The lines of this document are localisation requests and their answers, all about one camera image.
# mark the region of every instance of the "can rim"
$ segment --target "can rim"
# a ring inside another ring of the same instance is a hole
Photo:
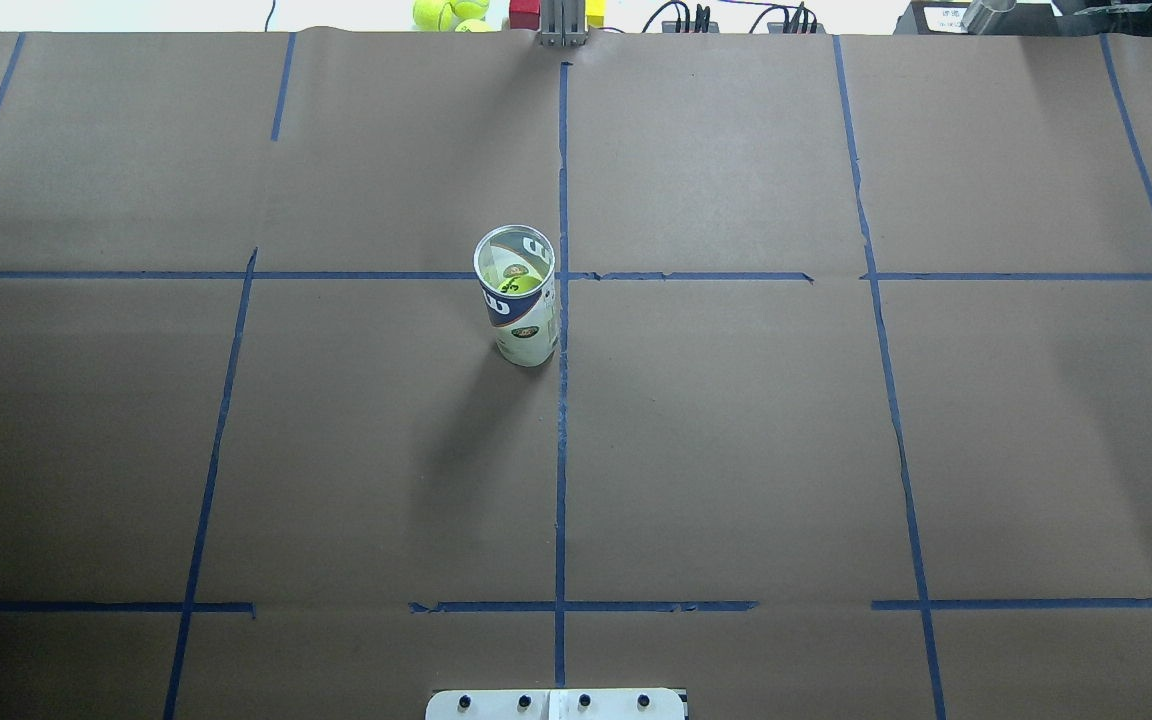
[[[486,243],[492,242],[493,237],[502,236],[502,234],[507,232],[521,232],[525,234],[533,234],[536,237],[540,238],[540,241],[544,241],[545,247],[547,247],[550,250],[550,256],[552,256],[552,258],[554,259],[553,263],[550,264],[548,272],[545,273],[544,278],[540,278],[540,282],[538,283],[538,286],[532,288],[531,291],[522,293],[522,295],[505,295],[503,293],[495,290],[494,287],[490,286],[490,283],[486,282],[485,279],[483,279],[483,268],[480,268],[479,266],[479,258],[482,258],[483,256],[483,247],[486,245]],[[475,276],[479,278],[479,285],[482,285],[485,288],[488,288],[491,291],[493,291],[495,295],[499,295],[500,297],[509,297],[509,300],[517,300],[518,297],[531,297],[532,295],[536,295],[538,291],[540,291],[540,288],[545,287],[545,283],[547,283],[550,279],[554,276],[554,270],[556,267],[558,267],[558,252],[554,251],[554,243],[550,242],[548,237],[545,237],[545,233],[538,232],[538,229],[531,227],[531,225],[522,225],[522,223],[500,225],[500,227],[493,229],[492,232],[488,232],[488,234],[485,234],[485,236],[483,236],[483,240],[480,240],[479,243],[477,243],[477,245],[473,247]]]

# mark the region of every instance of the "yellow block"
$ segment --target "yellow block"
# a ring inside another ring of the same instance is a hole
[[[602,26],[607,18],[607,0],[585,0],[585,22],[589,26]]]

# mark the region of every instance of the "white background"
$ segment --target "white background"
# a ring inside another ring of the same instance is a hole
[[[1025,0],[1046,3],[1046,0]],[[723,32],[745,32],[761,8],[705,0]],[[659,0],[607,0],[607,24],[628,32],[643,23]],[[695,7],[695,0],[690,2]],[[890,35],[908,0],[812,0],[809,8],[832,33]],[[492,0],[488,22],[499,26],[508,0]],[[260,31],[270,0],[0,0],[1,31],[230,32]],[[781,17],[773,13],[767,18]],[[673,18],[668,10],[662,18]],[[407,31],[410,0],[278,0],[271,31],[308,26]]]

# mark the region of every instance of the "can label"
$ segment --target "can label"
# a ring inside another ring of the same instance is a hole
[[[497,331],[497,347],[516,365],[540,365],[558,346],[554,249],[538,229],[505,225],[479,241],[473,270]]]

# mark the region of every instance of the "tennis ball can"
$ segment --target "tennis ball can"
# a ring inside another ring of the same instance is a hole
[[[515,365],[540,365],[558,346],[554,247],[526,225],[503,225],[473,250],[473,273],[495,332],[497,348]]]

